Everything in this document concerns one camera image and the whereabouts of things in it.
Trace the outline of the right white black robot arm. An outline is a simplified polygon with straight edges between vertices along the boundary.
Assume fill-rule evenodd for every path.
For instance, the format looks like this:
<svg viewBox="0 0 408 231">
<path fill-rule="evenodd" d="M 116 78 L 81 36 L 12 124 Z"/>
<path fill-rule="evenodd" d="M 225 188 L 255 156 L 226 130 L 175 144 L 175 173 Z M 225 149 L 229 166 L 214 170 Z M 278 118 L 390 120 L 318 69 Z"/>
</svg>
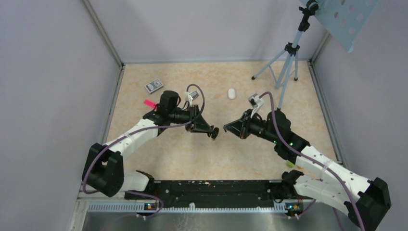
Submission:
<svg viewBox="0 0 408 231">
<path fill-rule="evenodd" d="M 284 172 L 282 192 L 288 198 L 299 195 L 315 199 L 343 212 L 365 231 L 377 230 L 391 208 L 388 184 L 383 179 L 368 179 L 329 159 L 294 133 L 290 120 L 280 110 L 270 112 L 263 120 L 248 109 L 223 129 L 240 139 L 255 135 L 270 141 L 282 159 L 318 176 L 314 179 L 299 170 Z"/>
</svg>

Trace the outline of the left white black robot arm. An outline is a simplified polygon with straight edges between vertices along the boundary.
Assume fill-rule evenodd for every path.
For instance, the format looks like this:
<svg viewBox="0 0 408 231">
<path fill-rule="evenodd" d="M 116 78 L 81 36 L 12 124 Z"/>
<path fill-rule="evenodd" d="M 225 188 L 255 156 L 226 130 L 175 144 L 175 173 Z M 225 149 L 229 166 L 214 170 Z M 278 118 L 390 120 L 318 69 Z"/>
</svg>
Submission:
<svg viewBox="0 0 408 231">
<path fill-rule="evenodd" d="M 188 107 L 182 109 L 178 106 L 179 94 L 166 90 L 156 107 L 131 129 L 108 143 L 93 144 L 82 174 L 83 192 L 89 194 L 86 187 L 90 186 L 93 188 L 92 193 L 100 192 L 108 197 L 119 191 L 136 191 L 143 199 L 152 197 L 153 177 L 139 170 L 125 173 L 124 161 L 168 128 L 185 127 L 187 132 L 203 133 L 216 139 L 219 128 L 209 125 L 198 105 L 192 104 L 197 96 L 197 92 L 189 92 Z"/>
</svg>

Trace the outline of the white earbud charging case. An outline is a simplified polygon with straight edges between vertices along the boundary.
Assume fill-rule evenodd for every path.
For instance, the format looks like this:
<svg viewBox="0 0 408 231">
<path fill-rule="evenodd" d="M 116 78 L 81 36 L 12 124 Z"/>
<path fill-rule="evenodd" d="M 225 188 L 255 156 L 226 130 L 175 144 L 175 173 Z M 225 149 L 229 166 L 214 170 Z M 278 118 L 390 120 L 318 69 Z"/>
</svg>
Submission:
<svg viewBox="0 0 408 231">
<path fill-rule="evenodd" d="M 236 90 L 233 89 L 233 88 L 228 89 L 228 91 L 227 91 L 227 97 L 228 97 L 230 100 L 234 100 L 234 99 L 236 98 Z"/>
</svg>

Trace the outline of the black earbud case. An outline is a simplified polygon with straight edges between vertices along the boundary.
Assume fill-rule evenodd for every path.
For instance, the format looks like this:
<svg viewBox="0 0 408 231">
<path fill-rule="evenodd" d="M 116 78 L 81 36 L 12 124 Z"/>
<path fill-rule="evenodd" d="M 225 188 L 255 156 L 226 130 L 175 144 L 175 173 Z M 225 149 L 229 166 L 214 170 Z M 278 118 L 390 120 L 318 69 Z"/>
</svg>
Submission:
<svg viewBox="0 0 408 231">
<path fill-rule="evenodd" d="M 212 132 L 210 132 L 210 133 L 208 134 L 208 137 L 210 137 L 211 140 L 215 140 L 215 139 L 217 138 L 218 134 L 219 134 L 219 128 L 214 127 L 214 128 L 212 129 Z"/>
</svg>

